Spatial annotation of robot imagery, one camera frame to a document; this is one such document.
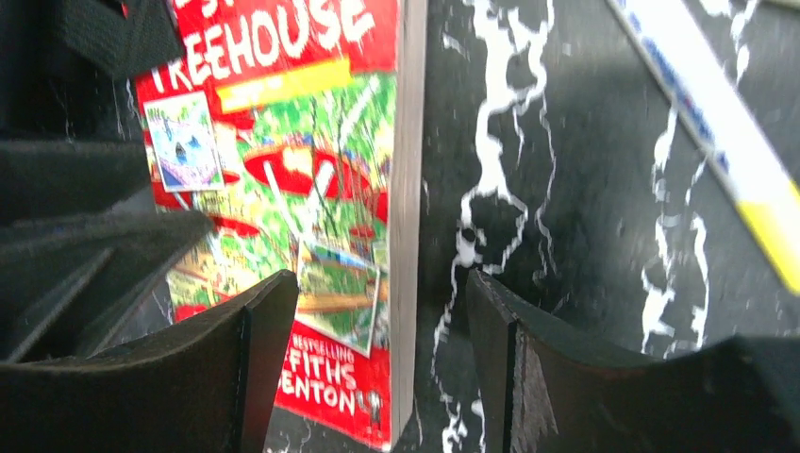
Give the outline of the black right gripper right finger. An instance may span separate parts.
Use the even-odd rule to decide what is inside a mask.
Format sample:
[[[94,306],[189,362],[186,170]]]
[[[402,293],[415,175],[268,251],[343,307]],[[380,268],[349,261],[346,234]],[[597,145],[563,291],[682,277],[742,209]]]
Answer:
[[[469,329],[490,452],[795,452],[799,342],[733,336],[667,361],[472,271]]]

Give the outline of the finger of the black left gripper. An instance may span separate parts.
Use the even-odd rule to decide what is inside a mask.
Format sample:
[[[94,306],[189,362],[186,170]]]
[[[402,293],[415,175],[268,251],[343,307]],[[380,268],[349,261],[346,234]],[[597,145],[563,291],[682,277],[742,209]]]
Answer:
[[[197,211],[118,209],[149,184],[140,143],[2,141],[2,362],[108,347],[210,231]]]

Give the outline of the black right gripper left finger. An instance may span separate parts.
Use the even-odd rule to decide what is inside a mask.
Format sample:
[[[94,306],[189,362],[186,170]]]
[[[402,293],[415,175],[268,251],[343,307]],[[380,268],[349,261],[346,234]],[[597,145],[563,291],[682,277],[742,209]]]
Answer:
[[[259,452],[298,298],[282,270],[88,358],[1,368],[5,452]]]

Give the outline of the red treehouse book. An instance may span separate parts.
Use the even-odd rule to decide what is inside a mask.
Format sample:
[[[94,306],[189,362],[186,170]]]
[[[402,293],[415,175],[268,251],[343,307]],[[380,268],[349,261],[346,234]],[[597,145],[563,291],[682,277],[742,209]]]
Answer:
[[[213,231],[177,321],[286,269],[276,405],[389,452],[412,412],[424,1],[173,1],[185,54],[136,83],[153,195]]]

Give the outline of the black backpack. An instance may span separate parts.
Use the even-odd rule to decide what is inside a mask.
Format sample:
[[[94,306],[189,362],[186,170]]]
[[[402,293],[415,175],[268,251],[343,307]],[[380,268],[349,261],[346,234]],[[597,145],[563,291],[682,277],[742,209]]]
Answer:
[[[135,78],[184,55],[166,1],[4,1],[1,136],[138,142]]]

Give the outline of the white yellow marker pen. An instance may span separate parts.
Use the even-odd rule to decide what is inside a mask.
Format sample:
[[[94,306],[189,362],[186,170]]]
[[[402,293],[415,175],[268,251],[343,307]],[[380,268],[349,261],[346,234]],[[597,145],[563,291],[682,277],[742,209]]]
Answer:
[[[612,1],[784,286],[799,292],[799,191],[681,1]]]

